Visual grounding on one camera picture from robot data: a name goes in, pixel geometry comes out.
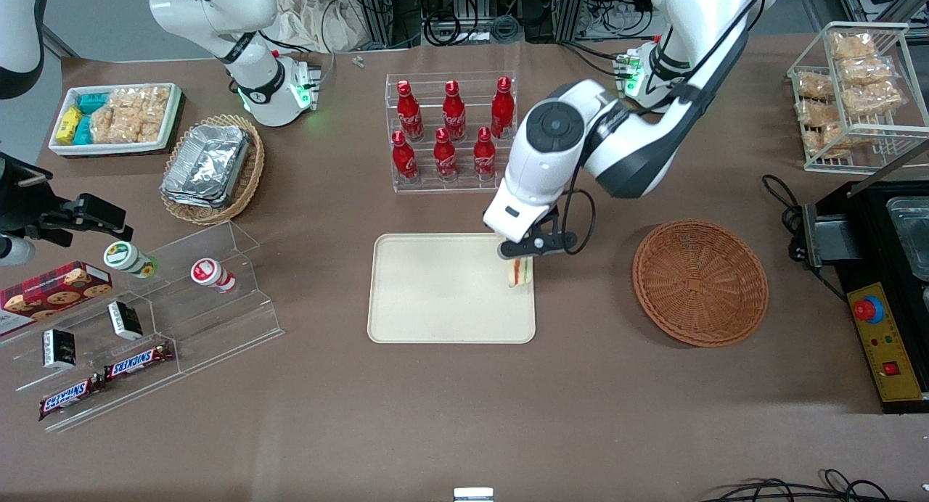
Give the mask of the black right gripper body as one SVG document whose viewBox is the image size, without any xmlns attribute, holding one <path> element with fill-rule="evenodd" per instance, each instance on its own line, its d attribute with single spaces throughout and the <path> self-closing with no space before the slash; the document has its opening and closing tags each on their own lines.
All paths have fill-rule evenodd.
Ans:
<svg viewBox="0 0 929 502">
<path fill-rule="evenodd" d="M 1 231 L 21 235 L 55 209 L 49 171 L 1 154 Z"/>
</svg>

